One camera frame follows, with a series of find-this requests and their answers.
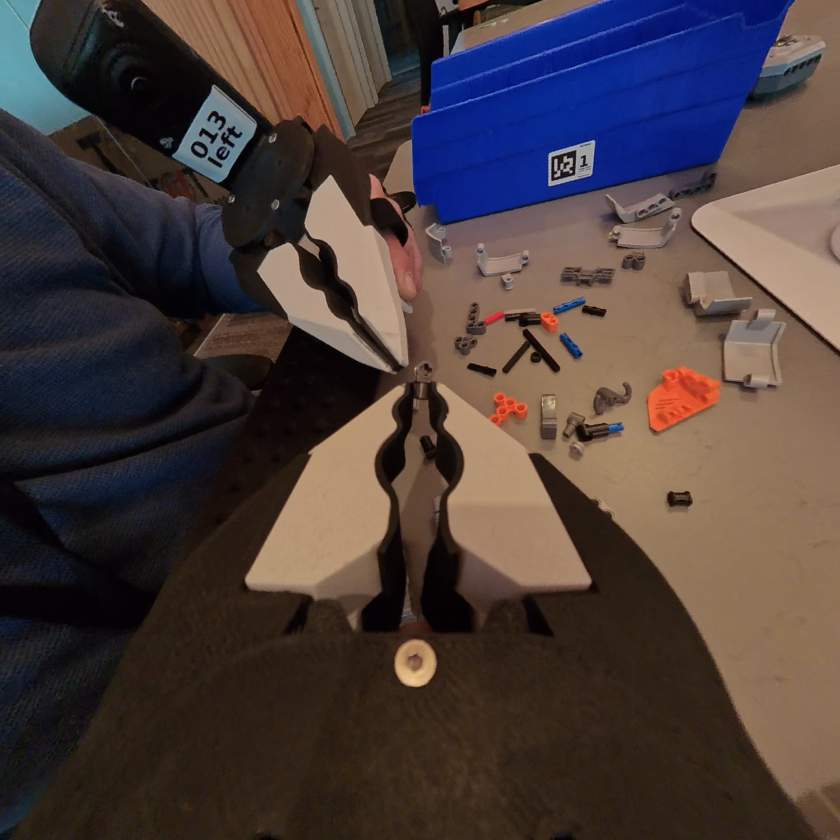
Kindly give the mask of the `person's left forearm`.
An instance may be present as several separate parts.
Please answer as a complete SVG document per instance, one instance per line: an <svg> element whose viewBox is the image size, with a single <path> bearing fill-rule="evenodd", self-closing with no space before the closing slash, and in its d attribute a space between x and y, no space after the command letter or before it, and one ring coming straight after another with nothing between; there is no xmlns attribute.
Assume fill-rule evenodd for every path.
<svg viewBox="0 0 840 840"><path fill-rule="evenodd" d="M164 315L267 312L240 285L221 208L172 198L74 160L44 134L2 111L2 168L21 174L119 277L119 285Z"/></svg>

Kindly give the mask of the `dark grey short beam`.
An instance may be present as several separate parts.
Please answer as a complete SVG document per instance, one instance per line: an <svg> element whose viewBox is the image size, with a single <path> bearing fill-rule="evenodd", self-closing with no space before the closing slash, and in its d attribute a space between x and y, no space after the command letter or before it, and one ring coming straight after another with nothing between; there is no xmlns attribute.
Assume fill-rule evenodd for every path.
<svg viewBox="0 0 840 840"><path fill-rule="evenodd" d="M698 196L709 193L713 188L718 178L718 172L715 169L704 171L697 178L680 187L676 187L668 192L668 198L677 203L689 197Z"/></svg>

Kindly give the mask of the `blue storage box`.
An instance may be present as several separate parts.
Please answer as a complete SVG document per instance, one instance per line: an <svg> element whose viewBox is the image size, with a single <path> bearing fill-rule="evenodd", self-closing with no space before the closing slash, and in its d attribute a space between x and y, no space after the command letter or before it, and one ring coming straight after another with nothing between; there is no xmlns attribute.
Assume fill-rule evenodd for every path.
<svg viewBox="0 0 840 840"><path fill-rule="evenodd" d="M435 61L413 185L450 224L715 163L792 1L609 1Z"/></svg>

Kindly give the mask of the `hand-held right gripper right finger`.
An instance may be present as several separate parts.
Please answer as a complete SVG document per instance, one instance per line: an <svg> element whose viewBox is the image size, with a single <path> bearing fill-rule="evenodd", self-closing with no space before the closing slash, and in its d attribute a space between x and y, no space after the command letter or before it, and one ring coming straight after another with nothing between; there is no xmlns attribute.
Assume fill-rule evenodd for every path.
<svg viewBox="0 0 840 840"><path fill-rule="evenodd" d="M529 453L444 384L428 391L445 488L427 556L422 611L465 633L500 601L592 585Z"/></svg>

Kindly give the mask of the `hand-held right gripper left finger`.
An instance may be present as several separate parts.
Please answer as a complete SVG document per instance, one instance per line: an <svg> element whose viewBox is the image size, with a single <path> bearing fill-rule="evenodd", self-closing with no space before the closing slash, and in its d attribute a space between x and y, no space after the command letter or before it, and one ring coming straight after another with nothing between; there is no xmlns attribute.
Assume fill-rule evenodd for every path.
<svg viewBox="0 0 840 840"><path fill-rule="evenodd" d="M245 577L251 591L333 600L365 631L398 628L406 563L393 482L412 422L412 387L397 386L311 451Z"/></svg>

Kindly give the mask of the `grey curved panel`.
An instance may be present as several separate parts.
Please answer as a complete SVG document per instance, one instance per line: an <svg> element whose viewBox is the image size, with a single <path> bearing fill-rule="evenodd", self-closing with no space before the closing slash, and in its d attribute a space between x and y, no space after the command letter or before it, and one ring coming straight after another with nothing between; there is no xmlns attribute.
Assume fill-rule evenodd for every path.
<svg viewBox="0 0 840 840"><path fill-rule="evenodd" d="M782 384L779 343L786 324L776 310L757 309L748 319L735 319L723 341L722 378L752 390Z"/></svg>
<svg viewBox="0 0 840 840"><path fill-rule="evenodd" d="M529 261L530 253L528 250L502 257L491 257L487 253L485 244L479 243L476 248L477 267L484 277L515 274L527 266Z"/></svg>
<svg viewBox="0 0 840 840"><path fill-rule="evenodd" d="M691 271L683 286L686 305L697 317L739 314L748 310L751 297L737 297L726 270Z"/></svg>
<svg viewBox="0 0 840 840"><path fill-rule="evenodd" d="M612 229L608 239L618 248L631 250L661 249L672 239L681 216L682 210L677 206L672 208L663 227L617 225Z"/></svg>

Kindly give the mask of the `white stand base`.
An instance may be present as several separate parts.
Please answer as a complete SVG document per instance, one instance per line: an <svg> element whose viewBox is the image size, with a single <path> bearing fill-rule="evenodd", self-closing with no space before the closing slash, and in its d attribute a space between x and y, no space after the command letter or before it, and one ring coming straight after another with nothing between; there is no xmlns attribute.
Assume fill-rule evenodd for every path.
<svg viewBox="0 0 840 840"><path fill-rule="evenodd" d="M839 349L839 165L725 197L692 227Z"/></svg>

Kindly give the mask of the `orange flat panel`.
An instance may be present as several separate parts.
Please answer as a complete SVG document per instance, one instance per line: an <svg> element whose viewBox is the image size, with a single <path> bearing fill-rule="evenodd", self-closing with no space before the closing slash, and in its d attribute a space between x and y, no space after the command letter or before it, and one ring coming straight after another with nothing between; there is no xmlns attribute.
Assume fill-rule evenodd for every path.
<svg viewBox="0 0 840 840"><path fill-rule="evenodd" d="M647 396L650 429L660 433L714 406L720 388L719 381L685 366L666 370L661 383Z"/></svg>

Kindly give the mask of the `black dimpled mat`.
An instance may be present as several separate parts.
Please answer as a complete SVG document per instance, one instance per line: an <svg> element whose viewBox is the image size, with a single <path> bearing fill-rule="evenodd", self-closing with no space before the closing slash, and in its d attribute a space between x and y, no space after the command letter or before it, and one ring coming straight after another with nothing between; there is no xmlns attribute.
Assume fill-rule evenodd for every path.
<svg viewBox="0 0 840 840"><path fill-rule="evenodd" d="M400 377L292 328L196 520L200 542L295 457L368 408L379 385Z"/></svg>

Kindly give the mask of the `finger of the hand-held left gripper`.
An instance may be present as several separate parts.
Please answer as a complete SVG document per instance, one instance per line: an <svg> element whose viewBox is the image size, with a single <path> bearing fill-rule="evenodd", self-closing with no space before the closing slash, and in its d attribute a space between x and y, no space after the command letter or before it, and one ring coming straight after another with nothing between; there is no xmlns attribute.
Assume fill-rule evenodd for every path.
<svg viewBox="0 0 840 840"><path fill-rule="evenodd" d="M310 240L332 254L336 279L352 293L351 311L394 370L408 362L403 302L384 237L364 223L333 175L313 195L304 224Z"/></svg>
<svg viewBox="0 0 840 840"><path fill-rule="evenodd" d="M380 371L398 366L375 346L350 304L324 278L320 260L304 248L284 244L262 260L259 277L293 326L351 359Z"/></svg>

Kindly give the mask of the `light grey angled panel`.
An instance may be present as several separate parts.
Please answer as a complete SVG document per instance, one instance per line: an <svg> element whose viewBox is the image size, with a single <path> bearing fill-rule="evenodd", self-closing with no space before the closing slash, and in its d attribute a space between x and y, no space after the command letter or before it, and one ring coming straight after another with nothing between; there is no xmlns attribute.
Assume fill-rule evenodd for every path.
<svg viewBox="0 0 840 840"><path fill-rule="evenodd" d="M648 199L633 205L620 204L609 193L605 194L605 201L610 210L623 224L632 224L642 219L669 211L676 203L666 194L657 193Z"/></svg>

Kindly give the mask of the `grey controller hub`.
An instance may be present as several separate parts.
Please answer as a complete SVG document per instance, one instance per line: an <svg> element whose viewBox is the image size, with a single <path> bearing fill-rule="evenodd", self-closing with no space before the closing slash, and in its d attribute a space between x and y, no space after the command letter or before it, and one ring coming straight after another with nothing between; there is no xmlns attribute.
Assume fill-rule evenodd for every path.
<svg viewBox="0 0 840 840"><path fill-rule="evenodd" d="M808 80L824 56L826 42L816 35L783 35L768 53L749 100L775 98Z"/></svg>

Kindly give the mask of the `person's left hand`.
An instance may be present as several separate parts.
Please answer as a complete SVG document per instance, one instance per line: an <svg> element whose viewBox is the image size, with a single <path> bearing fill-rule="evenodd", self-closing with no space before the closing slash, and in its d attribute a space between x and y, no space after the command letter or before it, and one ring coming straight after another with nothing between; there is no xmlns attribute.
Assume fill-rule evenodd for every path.
<svg viewBox="0 0 840 840"><path fill-rule="evenodd" d="M371 216L385 239L391 257L398 295L406 305L422 289L424 263L417 239L407 222L404 207L386 194L381 181L370 174Z"/></svg>

